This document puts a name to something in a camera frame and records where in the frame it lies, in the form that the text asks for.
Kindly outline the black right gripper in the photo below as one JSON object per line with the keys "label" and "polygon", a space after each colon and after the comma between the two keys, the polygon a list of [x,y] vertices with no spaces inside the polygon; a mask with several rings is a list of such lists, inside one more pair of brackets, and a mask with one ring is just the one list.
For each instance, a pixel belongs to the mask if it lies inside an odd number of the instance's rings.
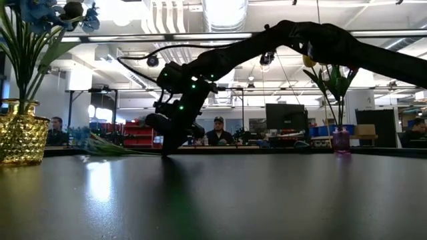
{"label": "black right gripper", "polygon": [[201,115],[207,96],[217,93],[218,87],[198,73],[190,73],[184,65],[170,62],[157,78],[161,91],[170,97],[180,95],[179,99],[164,101],[160,97],[154,102],[155,112],[145,118],[145,123],[163,135],[162,155],[175,153],[185,143],[185,136],[198,131],[194,126]]}

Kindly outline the blue artificial flower bunch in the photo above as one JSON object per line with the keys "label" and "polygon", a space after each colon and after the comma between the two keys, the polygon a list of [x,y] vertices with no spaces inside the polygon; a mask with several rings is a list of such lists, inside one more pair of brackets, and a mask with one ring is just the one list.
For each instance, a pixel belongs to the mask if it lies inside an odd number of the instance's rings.
{"label": "blue artificial flower bunch", "polygon": [[93,132],[89,127],[69,128],[69,146],[83,149],[86,153],[96,156],[118,157],[124,155],[160,156],[160,153],[125,148],[113,142],[119,135]]}
{"label": "blue artificial flower bunch", "polygon": [[[34,33],[31,30],[29,10],[37,0],[0,0],[0,50],[10,60],[19,89],[21,103],[25,98],[26,87],[29,86],[37,74],[38,63],[31,60],[35,46]],[[85,33],[92,33],[99,29],[98,6],[96,0],[83,0],[85,22],[78,25]]]}

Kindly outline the yellow artificial tulip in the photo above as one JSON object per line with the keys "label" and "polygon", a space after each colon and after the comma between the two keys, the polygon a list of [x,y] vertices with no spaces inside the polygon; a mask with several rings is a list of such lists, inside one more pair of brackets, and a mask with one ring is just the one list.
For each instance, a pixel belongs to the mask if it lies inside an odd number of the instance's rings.
{"label": "yellow artificial tulip", "polygon": [[[332,115],[337,125],[339,131],[343,129],[342,127],[342,117],[344,110],[342,109],[344,100],[340,95],[340,90],[338,89],[338,77],[341,77],[340,66],[339,65],[324,65],[321,67],[318,73],[318,77],[320,78],[320,83],[322,86],[322,92],[326,98],[326,102],[332,111]],[[335,113],[331,101],[329,100],[329,95],[331,95],[338,106],[338,113]]]}
{"label": "yellow artificial tulip", "polygon": [[304,69],[303,72],[317,85],[319,90],[322,92],[324,99],[327,102],[328,107],[330,108],[330,111],[331,111],[331,114],[334,118],[335,123],[338,123],[337,117],[336,117],[334,110],[332,108],[332,105],[328,99],[327,88],[326,88],[326,85],[325,85],[324,80],[323,80],[322,70],[320,70],[319,72],[316,72],[314,67],[317,65],[317,63],[315,61],[313,61],[307,55],[302,55],[302,60],[303,60],[304,66],[306,68],[311,69],[311,71]]}

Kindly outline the red artificial tulip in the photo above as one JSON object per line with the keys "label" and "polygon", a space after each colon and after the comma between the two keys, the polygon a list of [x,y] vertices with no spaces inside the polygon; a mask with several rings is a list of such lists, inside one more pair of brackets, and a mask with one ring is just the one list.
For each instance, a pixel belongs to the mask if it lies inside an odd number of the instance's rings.
{"label": "red artificial tulip", "polygon": [[348,98],[347,98],[347,92],[348,92],[348,90],[350,88],[350,85],[351,85],[352,81],[354,80],[355,76],[357,75],[357,73],[358,73],[358,68],[356,68],[356,69],[349,69],[348,73],[346,75],[342,75],[343,78],[345,79],[344,89],[343,89],[343,92],[344,92],[344,98],[343,98],[343,100],[344,100],[344,104],[343,104],[343,111],[344,111],[344,114],[343,114],[343,116],[344,116],[343,117],[343,125],[344,125],[344,118],[349,115],[349,110],[348,110],[349,103],[348,103]]}
{"label": "red artificial tulip", "polygon": [[344,83],[345,79],[343,78],[340,66],[339,65],[332,65],[332,73],[330,80],[332,80],[333,86],[334,86],[334,97],[336,98],[336,101],[338,102],[338,129],[341,131],[343,129],[343,104],[344,104]]}

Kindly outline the amber textured glass vase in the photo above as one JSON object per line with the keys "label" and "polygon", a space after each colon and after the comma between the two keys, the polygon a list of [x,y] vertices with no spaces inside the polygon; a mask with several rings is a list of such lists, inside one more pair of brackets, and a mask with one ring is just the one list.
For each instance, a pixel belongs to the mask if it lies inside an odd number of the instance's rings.
{"label": "amber textured glass vase", "polygon": [[37,101],[21,103],[4,99],[6,113],[0,113],[0,167],[22,167],[42,163],[50,120],[36,116]]}

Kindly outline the purple glass vase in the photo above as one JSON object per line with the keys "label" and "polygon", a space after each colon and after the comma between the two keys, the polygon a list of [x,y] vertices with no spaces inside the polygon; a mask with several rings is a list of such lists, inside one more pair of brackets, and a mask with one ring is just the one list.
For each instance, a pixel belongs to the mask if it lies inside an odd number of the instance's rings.
{"label": "purple glass vase", "polygon": [[337,127],[333,132],[332,147],[336,153],[350,152],[350,132],[345,127]]}

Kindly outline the red storage shelf bins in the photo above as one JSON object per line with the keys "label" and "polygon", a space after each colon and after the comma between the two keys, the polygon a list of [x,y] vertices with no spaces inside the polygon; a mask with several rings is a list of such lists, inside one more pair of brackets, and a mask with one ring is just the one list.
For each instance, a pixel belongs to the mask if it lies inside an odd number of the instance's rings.
{"label": "red storage shelf bins", "polygon": [[123,146],[138,149],[161,149],[163,137],[140,120],[127,121],[123,126]]}

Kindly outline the person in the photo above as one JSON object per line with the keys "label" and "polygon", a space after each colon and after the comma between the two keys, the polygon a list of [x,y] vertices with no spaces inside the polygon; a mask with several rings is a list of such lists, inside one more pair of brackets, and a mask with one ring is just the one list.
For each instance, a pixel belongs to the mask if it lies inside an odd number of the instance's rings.
{"label": "person", "polygon": [[233,135],[224,129],[223,117],[217,116],[213,121],[213,129],[206,134],[208,145],[234,144]]}
{"label": "person", "polygon": [[63,120],[60,117],[53,117],[51,119],[52,128],[48,130],[47,145],[48,146],[62,146],[68,143],[69,137],[63,131]]}
{"label": "person", "polygon": [[424,119],[415,118],[412,128],[402,134],[400,142],[403,148],[410,148],[414,146],[411,141],[421,139],[427,139],[427,125]]}

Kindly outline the black computer monitor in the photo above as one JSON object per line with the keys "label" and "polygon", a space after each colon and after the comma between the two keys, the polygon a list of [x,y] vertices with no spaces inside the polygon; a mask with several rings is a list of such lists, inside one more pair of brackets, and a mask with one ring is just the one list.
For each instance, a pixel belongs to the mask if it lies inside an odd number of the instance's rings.
{"label": "black computer monitor", "polygon": [[266,126],[275,130],[305,131],[308,128],[308,112],[304,105],[267,103]]}

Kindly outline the black overhead light bar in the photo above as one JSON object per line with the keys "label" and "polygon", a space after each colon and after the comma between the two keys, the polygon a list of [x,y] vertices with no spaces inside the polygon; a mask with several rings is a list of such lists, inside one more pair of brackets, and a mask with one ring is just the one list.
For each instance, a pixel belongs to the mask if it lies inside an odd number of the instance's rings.
{"label": "black overhead light bar", "polygon": [[[427,29],[403,30],[357,30],[350,31],[355,38],[399,38],[427,37]],[[70,35],[62,38],[65,43],[153,43],[153,42],[190,42],[190,41],[240,41],[256,33],[163,33],[133,35]]]}

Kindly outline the blue storage bins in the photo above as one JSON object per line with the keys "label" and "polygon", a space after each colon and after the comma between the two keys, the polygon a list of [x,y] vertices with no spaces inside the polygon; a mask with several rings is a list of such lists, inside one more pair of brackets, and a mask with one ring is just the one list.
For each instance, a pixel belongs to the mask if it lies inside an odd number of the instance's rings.
{"label": "blue storage bins", "polygon": [[[320,126],[320,127],[310,127],[309,135],[310,137],[324,137],[328,135],[333,135],[333,132],[338,128],[337,125],[329,126]],[[354,135],[355,125],[343,125],[343,129],[348,131],[350,135]]]}

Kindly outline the brown cardboard box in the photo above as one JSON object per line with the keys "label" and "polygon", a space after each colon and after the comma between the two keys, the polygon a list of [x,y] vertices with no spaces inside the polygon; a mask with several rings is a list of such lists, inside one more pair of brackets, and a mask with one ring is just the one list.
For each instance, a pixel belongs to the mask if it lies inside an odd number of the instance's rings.
{"label": "brown cardboard box", "polygon": [[357,136],[368,136],[375,134],[376,128],[374,124],[360,124],[355,126],[355,135]]}

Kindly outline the thin metal rod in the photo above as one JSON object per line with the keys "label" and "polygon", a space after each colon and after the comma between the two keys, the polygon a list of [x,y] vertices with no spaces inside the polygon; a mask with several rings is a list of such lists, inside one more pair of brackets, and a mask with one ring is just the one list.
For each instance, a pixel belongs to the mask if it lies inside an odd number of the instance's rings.
{"label": "thin metal rod", "polygon": [[[317,16],[318,16],[318,23],[320,24],[321,21],[320,21],[319,0],[316,0],[316,10],[317,10]],[[332,149],[332,142],[331,142],[330,131],[329,131],[329,121],[328,121],[328,106],[327,106],[327,100],[328,99],[326,97],[326,94],[324,94],[323,99],[324,99],[324,102],[325,102],[325,104],[324,104],[325,126],[326,126],[326,129],[327,129],[327,132],[328,132],[327,140],[328,140],[329,148]]]}

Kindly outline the black cabinet panel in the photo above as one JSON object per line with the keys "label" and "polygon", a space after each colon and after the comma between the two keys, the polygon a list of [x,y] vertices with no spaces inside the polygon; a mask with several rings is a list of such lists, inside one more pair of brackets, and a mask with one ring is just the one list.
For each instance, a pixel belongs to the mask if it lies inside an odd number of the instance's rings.
{"label": "black cabinet panel", "polygon": [[397,147],[396,126],[394,112],[391,109],[385,110],[363,110],[356,111],[356,122],[360,124],[374,124],[376,128],[375,140],[362,139],[360,144],[373,147]]}

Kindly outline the black background frame stand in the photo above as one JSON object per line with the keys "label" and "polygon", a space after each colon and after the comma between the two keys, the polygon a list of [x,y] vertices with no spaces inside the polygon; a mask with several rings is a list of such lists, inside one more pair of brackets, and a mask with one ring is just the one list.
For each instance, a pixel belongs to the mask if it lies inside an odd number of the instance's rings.
{"label": "black background frame stand", "polygon": [[[159,97],[157,89],[110,89],[104,91],[100,89],[88,90],[68,90],[70,94],[70,102],[76,101],[79,96],[87,95],[91,97],[91,104],[95,108],[107,108],[112,110],[113,117],[121,117],[122,119],[134,119],[149,114],[155,111],[153,104]],[[206,99],[201,108],[203,113],[199,118],[214,118],[219,115],[224,119],[236,119],[236,124],[226,123],[226,127],[237,129],[238,127],[248,127],[249,123],[246,119],[248,114],[245,110],[248,107],[242,105],[243,97],[235,96],[230,104],[219,105],[215,104],[212,98]]]}

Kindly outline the silver ventilation duct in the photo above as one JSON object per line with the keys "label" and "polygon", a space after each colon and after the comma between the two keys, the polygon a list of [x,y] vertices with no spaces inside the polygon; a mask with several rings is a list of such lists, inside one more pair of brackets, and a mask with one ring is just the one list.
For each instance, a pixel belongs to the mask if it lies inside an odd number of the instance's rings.
{"label": "silver ventilation duct", "polygon": [[[205,32],[225,33],[243,30],[248,0],[201,0]],[[219,81],[219,87],[231,87],[236,71],[233,69]],[[232,105],[232,92],[220,91],[213,97],[213,105]]]}

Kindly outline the black aluminium table frame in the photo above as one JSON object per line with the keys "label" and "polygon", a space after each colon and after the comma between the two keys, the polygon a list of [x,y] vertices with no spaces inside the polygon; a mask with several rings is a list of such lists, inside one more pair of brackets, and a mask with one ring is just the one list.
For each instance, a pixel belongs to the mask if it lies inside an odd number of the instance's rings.
{"label": "black aluminium table frame", "polygon": [[[174,152],[175,155],[267,155],[267,154],[329,154],[334,151],[329,148],[278,148],[268,149],[257,146],[226,146],[226,147],[180,147]],[[396,149],[376,147],[355,147],[350,149],[352,154],[382,155],[391,157],[408,157],[427,159],[427,149]],[[67,155],[86,155],[84,149],[47,147],[44,157],[59,157]]]}

